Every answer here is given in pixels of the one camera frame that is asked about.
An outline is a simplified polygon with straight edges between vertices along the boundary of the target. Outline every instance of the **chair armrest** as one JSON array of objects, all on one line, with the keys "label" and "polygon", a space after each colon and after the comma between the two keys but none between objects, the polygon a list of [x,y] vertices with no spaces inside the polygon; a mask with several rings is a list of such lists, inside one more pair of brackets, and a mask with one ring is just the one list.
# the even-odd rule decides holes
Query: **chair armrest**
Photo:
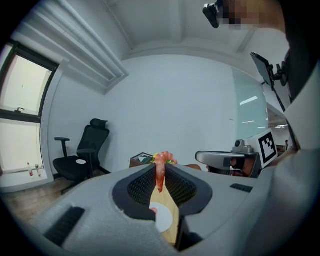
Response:
[{"label": "chair armrest", "polygon": [[69,142],[70,141],[69,138],[60,138],[60,137],[55,137],[54,140],[58,141],[58,142]]},{"label": "chair armrest", "polygon": [[58,142],[61,142],[63,154],[64,154],[64,157],[66,158],[66,157],[68,156],[68,154],[67,154],[66,142],[69,142],[70,139],[69,139],[69,138],[55,137],[54,140],[55,140],[55,141],[58,141]]},{"label": "chair armrest", "polygon": [[78,154],[92,154],[94,152],[96,152],[97,150],[93,149],[93,148],[83,148],[83,149],[78,149],[76,152]]}]

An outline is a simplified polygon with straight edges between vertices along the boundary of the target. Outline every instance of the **fluorescent light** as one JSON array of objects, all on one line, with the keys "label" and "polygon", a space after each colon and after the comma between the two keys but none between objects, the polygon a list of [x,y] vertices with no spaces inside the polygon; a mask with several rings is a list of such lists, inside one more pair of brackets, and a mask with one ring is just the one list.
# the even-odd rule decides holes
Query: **fluorescent light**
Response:
[{"label": "fluorescent light", "polygon": [[247,99],[247,100],[245,100],[245,101],[240,102],[240,106],[243,105],[243,104],[246,104],[246,103],[255,101],[255,100],[257,100],[257,99],[258,99],[257,96],[254,96],[254,97],[252,97],[252,98],[249,98],[249,99]]}]

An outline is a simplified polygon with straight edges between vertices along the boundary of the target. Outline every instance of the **black office chair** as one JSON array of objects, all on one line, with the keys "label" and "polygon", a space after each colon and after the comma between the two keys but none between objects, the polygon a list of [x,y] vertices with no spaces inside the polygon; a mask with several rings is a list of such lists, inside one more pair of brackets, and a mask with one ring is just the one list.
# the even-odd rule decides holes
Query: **black office chair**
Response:
[{"label": "black office chair", "polygon": [[[86,178],[92,178],[93,170],[99,168],[100,161],[98,154],[110,133],[110,131],[106,129],[107,122],[108,121],[92,119],[90,125],[85,127],[76,151],[78,156],[67,156],[66,142],[70,141],[69,138],[54,138],[54,140],[62,143],[64,157],[53,160],[53,166],[62,177],[74,181],[71,186],[61,191],[62,195],[69,189],[83,182]],[[76,162],[77,160],[85,160],[86,164],[79,164]]]}]

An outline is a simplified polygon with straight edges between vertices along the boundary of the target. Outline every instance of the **black vent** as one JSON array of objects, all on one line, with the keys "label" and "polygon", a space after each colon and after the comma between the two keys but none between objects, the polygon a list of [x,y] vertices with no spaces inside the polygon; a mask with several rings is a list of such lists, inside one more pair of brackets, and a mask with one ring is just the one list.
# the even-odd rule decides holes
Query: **black vent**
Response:
[{"label": "black vent", "polygon": [[156,186],[156,167],[152,168],[128,185],[129,196],[137,203],[149,207]]},{"label": "black vent", "polygon": [[85,209],[71,207],[58,221],[44,234],[44,236],[57,246],[61,246],[76,226]]},{"label": "black vent", "polygon": [[166,167],[165,186],[170,192],[176,206],[179,207],[196,195],[197,188],[193,182],[178,175],[176,172],[168,168],[168,166]]},{"label": "black vent", "polygon": [[253,189],[252,186],[246,186],[246,185],[241,185],[241,184],[237,184],[237,183],[232,184],[230,186],[230,188],[233,188],[233,189],[236,189],[236,190],[241,190],[241,191],[248,192],[248,193],[250,193],[251,190]]}]

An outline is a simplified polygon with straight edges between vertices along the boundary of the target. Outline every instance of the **window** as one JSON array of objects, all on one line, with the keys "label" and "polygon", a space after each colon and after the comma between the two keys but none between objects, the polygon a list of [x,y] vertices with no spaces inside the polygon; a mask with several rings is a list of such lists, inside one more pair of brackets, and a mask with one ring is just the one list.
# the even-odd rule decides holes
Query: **window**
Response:
[{"label": "window", "polygon": [[11,41],[0,56],[0,166],[4,174],[43,167],[40,123],[58,65]]}]

